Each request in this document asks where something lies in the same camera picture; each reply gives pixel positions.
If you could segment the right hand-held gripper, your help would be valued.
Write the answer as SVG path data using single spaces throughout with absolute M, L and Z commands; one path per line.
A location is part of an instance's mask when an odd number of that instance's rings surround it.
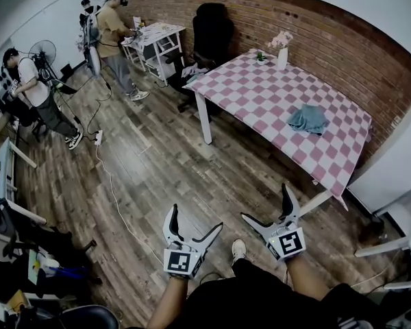
M 282 215 L 280 224 L 262 223 L 246 213 L 242 219 L 263 239 L 277 261 L 296 256 L 306 250 L 302 227 L 298 226 L 300 205 L 292 189 L 282 184 Z

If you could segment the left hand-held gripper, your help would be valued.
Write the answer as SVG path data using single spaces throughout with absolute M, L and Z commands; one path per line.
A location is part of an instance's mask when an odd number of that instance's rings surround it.
M 179 235 L 177 217 L 178 207 L 174 204 L 162 229 L 168 244 L 164 250 L 164 271 L 171 277 L 192 280 L 203 263 L 208 248 L 223 229 L 223 223 L 215 225 L 202 239 L 184 241 Z

